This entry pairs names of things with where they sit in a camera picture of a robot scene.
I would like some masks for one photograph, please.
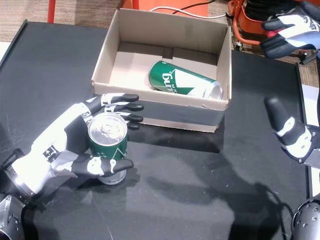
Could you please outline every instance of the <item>green can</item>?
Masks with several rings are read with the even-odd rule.
[[[149,71],[150,84],[161,91],[221,100],[220,83],[165,61],[157,61]]]
[[[125,120],[116,113],[96,115],[88,125],[89,144],[93,156],[116,161],[127,155],[128,128]],[[125,179],[127,170],[98,179],[106,185],[116,185]]]

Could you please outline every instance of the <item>open cardboard box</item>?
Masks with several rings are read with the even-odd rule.
[[[154,89],[148,74],[161,60],[217,80],[222,99]],[[138,94],[144,124],[212,133],[231,101],[231,83],[227,24],[132,9],[115,12],[92,76],[97,94]]]

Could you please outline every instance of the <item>table surface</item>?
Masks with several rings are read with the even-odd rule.
[[[26,24],[0,69],[0,159],[33,140],[70,105],[92,97],[106,29]],[[271,131],[263,99],[301,117],[294,65],[232,53],[232,102],[216,133],[143,125],[129,132],[135,167],[117,186],[49,182],[24,220],[29,239],[274,239],[306,199],[306,169]]]

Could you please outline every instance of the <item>lying can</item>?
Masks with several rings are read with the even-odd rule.
[[[127,155],[128,128],[125,120],[116,113],[96,115],[88,125],[89,145],[93,156],[119,161]],[[116,185],[125,179],[127,170],[108,177],[98,177],[106,185]]]
[[[165,61],[157,61],[149,71],[150,84],[161,91],[221,100],[220,83]]]

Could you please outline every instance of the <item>red chair leg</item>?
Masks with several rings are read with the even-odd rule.
[[[48,23],[53,24],[55,20],[56,0],[49,0],[48,6]]]

